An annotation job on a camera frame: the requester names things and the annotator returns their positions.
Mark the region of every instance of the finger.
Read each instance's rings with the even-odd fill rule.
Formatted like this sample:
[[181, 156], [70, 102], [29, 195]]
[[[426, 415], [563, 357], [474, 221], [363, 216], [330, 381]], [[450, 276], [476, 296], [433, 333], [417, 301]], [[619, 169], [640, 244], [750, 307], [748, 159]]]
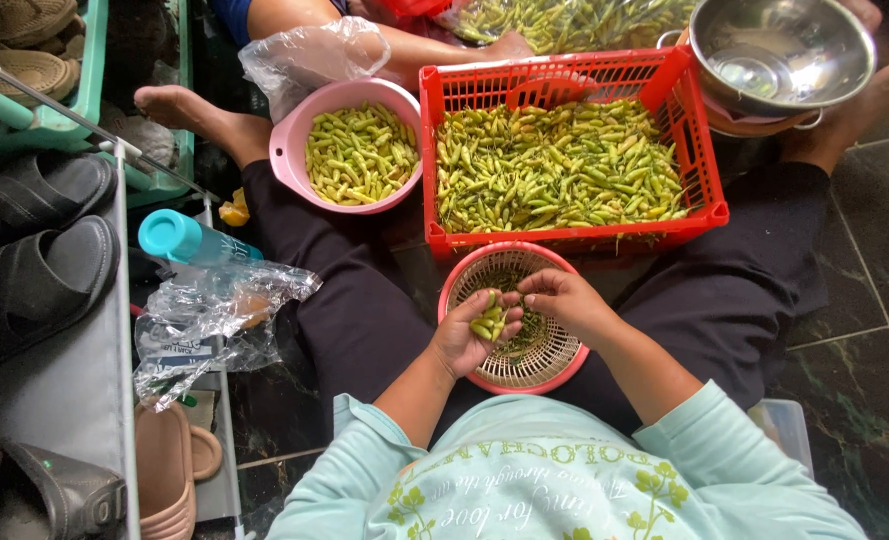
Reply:
[[514, 306], [518, 302], [521, 302], [521, 293], [517, 291], [506, 292], [498, 301], [499, 305], [502, 308], [508, 308], [510, 306]]
[[558, 314], [557, 301], [557, 297], [548, 296], [546, 294], [529, 294], [524, 297], [525, 306], [531, 308], [535, 312], [552, 316]]
[[505, 315], [505, 323], [520, 321], [522, 317], [524, 317], [524, 309], [522, 307], [512, 307], [508, 310], [508, 314]]
[[487, 303], [490, 300], [488, 291], [491, 290], [494, 291], [495, 295], [501, 294], [501, 291], [498, 289], [481, 289], [467, 297], [467, 300], [462, 301], [457, 307], [452, 309], [451, 313], [448, 313], [448, 317], [451, 317], [452, 320], [464, 323], [469, 323], [480, 317], [481, 312], [487, 309]]
[[561, 284], [564, 283], [568, 273], [557, 268], [545, 268], [536, 274], [525, 277], [518, 284], [517, 290], [524, 294], [539, 290], [551, 290], [557, 292]]
[[517, 336], [517, 333], [521, 332], [521, 321], [514, 321], [513, 323], [508, 323], [505, 325], [505, 328], [501, 330], [501, 335], [498, 338], [499, 343], [508, 343], [511, 338]]

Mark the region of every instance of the pink plastic basket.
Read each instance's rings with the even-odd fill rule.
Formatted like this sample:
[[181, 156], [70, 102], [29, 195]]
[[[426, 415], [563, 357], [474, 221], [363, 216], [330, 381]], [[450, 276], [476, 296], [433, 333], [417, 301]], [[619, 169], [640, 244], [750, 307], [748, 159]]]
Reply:
[[[274, 170], [274, 176], [312, 204], [335, 213], [377, 214], [400, 203], [421, 179], [421, 164], [407, 183], [387, 199], [357, 206], [322, 201], [311, 188], [311, 179], [304, 168], [304, 147], [308, 142], [308, 134], [315, 125], [314, 117], [340, 109], [360, 107], [364, 100], [384, 105], [389, 111], [397, 113], [405, 125], [411, 125], [415, 134], [421, 133], [421, 113], [417, 100], [401, 86], [381, 79], [332, 82], [308, 96], [291, 114], [274, 126], [270, 134], [270, 166]], [[416, 142], [417, 148], [414, 150], [420, 155], [420, 136]]]
[[[497, 268], [527, 273], [558, 268], [578, 271], [557, 253], [528, 242], [497, 242], [472, 252], [458, 263], [444, 282], [438, 300], [438, 322], [471, 293], [473, 278]], [[590, 350], [570, 335], [554, 318], [546, 319], [547, 337], [522, 355], [494, 350], [467, 378], [494, 394], [544, 394], [564, 384], [578, 372]]]

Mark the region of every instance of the hand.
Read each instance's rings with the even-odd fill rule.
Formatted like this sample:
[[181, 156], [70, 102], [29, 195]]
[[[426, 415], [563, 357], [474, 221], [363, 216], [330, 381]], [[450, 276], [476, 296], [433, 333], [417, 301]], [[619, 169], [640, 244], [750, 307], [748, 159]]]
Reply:
[[545, 268], [525, 277], [517, 290], [526, 295], [525, 306], [551, 315], [569, 334], [592, 348], [601, 328], [622, 324], [598, 291], [577, 274]]
[[[513, 306], [521, 300], [521, 295], [516, 292], [502, 294], [497, 289], [479, 290], [444, 317], [438, 325], [438, 331], [431, 338], [431, 344], [428, 345], [428, 351], [438, 358], [455, 380], [474, 371], [497, 345], [477, 335], [468, 325], [480, 317], [487, 308], [488, 290], [497, 293], [497, 303], [502, 308]], [[520, 307], [508, 310], [504, 330], [498, 338], [499, 342], [507, 342], [521, 330], [522, 315], [524, 310]]]

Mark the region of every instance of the woman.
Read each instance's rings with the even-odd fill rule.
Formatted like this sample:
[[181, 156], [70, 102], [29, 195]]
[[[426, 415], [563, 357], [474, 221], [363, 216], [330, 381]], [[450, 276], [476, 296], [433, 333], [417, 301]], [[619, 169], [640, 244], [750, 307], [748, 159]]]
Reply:
[[[263, 40], [278, 32], [298, 26], [323, 26], [343, 16], [357, 16], [377, 23], [390, 45], [390, 60], [383, 72], [405, 89], [417, 91], [417, 72], [425, 66], [451, 66], [472, 62], [521, 59], [534, 55], [524, 37], [517, 32], [502, 36], [483, 47], [464, 48], [394, 28], [394, 16], [382, 0], [212, 0], [212, 7], [222, 19], [238, 46]], [[365, 46], [378, 46], [365, 40]], [[369, 56], [379, 58], [383, 50]]]
[[730, 185], [730, 223], [662, 255], [616, 311], [553, 270], [504, 291], [503, 306], [524, 295], [594, 350], [546, 397], [489, 396], [463, 378], [492, 347], [468, 327], [486, 292], [427, 324], [367, 218], [273, 177], [270, 122], [176, 86], [135, 102], [230, 153], [265, 254], [324, 281], [293, 323], [335, 439], [269, 538], [864, 538], [743, 411], [779, 369], [794, 317], [825, 302], [811, 246], [828, 177], [889, 114], [889, 66], [846, 111], [787, 136], [781, 163]]

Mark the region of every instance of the plastic wrapper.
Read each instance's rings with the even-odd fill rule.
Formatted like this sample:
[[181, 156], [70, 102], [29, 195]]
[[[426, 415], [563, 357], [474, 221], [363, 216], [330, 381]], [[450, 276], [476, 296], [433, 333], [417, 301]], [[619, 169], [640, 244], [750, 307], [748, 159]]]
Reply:
[[238, 58], [245, 79], [268, 96], [276, 124], [320, 87], [377, 73], [390, 59], [390, 45], [376, 24], [348, 16], [252, 41]]
[[465, 0], [435, 16], [469, 42], [522, 34], [538, 55], [654, 47], [683, 30], [696, 0]]
[[221, 366], [253, 371], [280, 362], [275, 314], [321, 286], [314, 272], [265, 260], [185, 268], [150, 295], [134, 328], [141, 359], [134, 386], [141, 402], [155, 411]]

